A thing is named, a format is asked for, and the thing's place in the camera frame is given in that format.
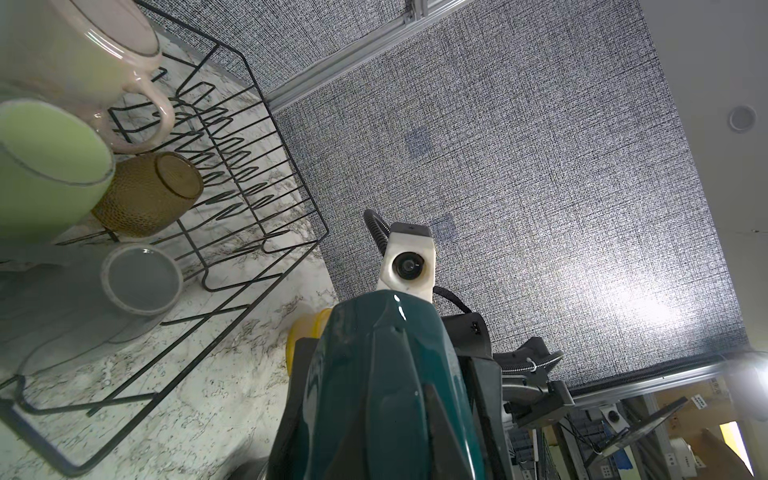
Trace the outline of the dark green mug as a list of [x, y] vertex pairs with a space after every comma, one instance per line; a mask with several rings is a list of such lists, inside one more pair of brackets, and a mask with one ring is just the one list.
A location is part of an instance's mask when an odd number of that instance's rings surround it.
[[436, 309], [392, 290], [337, 304], [296, 344], [270, 479], [483, 479], [457, 355]]

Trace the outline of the amber glass cup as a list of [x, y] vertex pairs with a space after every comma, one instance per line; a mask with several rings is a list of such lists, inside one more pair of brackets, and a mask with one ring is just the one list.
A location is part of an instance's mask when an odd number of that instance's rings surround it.
[[201, 196], [197, 168], [173, 152], [134, 156], [116, 165], [113, 180], [92, 215], [113, 232], [151, 237], [181, 218]]

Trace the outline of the white cream mug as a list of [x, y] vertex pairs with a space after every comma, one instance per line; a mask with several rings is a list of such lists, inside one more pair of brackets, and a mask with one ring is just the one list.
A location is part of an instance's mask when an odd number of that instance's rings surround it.
[[100, 281], [107, 298], [140, 316], [160, 315], [179, 300], [184, 287], [180, 267], [149, 245], [121, 244], [104, 258]]

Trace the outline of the black wire dish rack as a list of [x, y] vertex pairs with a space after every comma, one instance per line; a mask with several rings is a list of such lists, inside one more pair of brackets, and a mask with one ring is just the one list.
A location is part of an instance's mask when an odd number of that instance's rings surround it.
[[139, 9], [164, 50], [152, 80], [176, 110], [161, 150], [203, 180], [146, 238], [183, 290], [147, 323], [35, 302], [2, 334], [5, 479], [210, 478], [236, 451], [262, 455], [287, 388], [284, 319], [334, 297], [326, 224], [245, 56], [160, 1]]

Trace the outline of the light green mug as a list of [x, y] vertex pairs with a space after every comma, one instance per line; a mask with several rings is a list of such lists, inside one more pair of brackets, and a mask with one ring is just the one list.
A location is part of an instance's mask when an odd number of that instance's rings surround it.
[[112, 150], [86, 123], [32, 98], [1, 101], [1, 238], [50, 241], [108, 189]]

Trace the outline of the pink iridescent mug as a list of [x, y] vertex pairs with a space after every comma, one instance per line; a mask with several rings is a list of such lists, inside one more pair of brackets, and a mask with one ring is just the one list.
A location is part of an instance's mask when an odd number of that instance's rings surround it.
[[[1, 81], [83, 120], [116, 153], [139, 154], [170, 135], [175, 113], [151, 80], [162, 50], [132, 1], [4, 1]], [[108, 110], [126, 94], [146, 97], [159, 114], [141, 143], [119, 138]]]

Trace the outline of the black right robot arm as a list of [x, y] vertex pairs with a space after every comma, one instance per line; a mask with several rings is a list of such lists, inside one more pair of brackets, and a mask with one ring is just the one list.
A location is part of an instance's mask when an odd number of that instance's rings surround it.
[[513, 352], [493, 354], [483, 317], [450, 290], [435, 284], [436, 248], [423, 225], [388, 224], [374, 210], [365, 225], [383, 256], [380, 287], [415, 294], [431, 302], [441, 297], [460, 310], [442, 318], [451, 341], [477, 432], [488, 479], [511, 479], [512, 461], [503, 415], [520, 428], [541, 429], [560, 420], [574, 406], [562, 381], [549, 378], [563, 353], [551, 352], [532, 337]]

